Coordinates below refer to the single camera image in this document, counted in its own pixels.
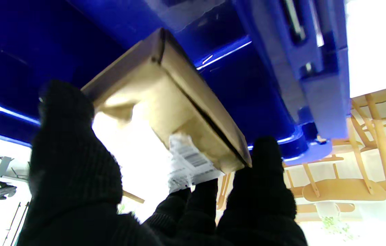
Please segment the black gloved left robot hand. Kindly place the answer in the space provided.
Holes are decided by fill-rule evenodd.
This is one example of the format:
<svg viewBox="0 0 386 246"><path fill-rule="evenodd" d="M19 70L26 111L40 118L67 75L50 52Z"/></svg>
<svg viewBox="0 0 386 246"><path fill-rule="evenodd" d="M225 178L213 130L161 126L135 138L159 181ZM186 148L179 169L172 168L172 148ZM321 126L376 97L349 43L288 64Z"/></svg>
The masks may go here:
<svg viewBox="0 0 386 246"><path fill-rule="evenodd" d="M139 223L117 213L120 167L92 130L93 103L59 80L46 85L40 101L28 176L32 198L20 246L307 245L273 137L257 139L252 167L236 171L218 224L216 179L168 195Z"/></svg>

